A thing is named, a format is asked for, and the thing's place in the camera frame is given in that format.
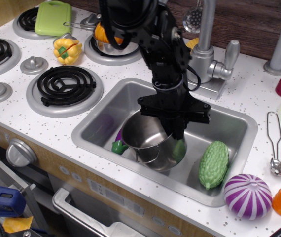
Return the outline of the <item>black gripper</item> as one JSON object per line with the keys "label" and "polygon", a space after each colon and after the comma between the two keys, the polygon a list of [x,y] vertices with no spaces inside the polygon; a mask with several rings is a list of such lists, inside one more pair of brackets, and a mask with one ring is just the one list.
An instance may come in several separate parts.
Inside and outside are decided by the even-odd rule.
{"label": "black gripper", "polygon": [[168,136],[181,140],[189,122],[208,124],[211,106],[191,96],[186,77],[178,77],[173,83],[153,81],[156,93],[137,100],[141,113],[159,117]]}

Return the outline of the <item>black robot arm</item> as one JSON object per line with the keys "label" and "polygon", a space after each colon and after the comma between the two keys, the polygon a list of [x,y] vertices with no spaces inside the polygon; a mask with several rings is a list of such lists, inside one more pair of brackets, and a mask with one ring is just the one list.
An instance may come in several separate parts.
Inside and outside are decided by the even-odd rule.
{"label": "black robot arm", "polygon": [[190,50],[166,4],[158,0],[101,0],[99,9],[110,44],[118,50],[137,44],[152,72],[156,94],[138,99],[141,114],[157,117],[166,134],[177,140],[183,138],[190,121],[209,123],[210,105],[190,95]]}

